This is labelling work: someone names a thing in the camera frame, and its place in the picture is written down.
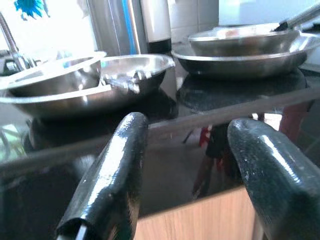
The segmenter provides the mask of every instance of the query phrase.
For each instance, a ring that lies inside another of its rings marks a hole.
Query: white tile wall
[[[172,42],[206,31],[219,23],[219,0],[168,0]]]

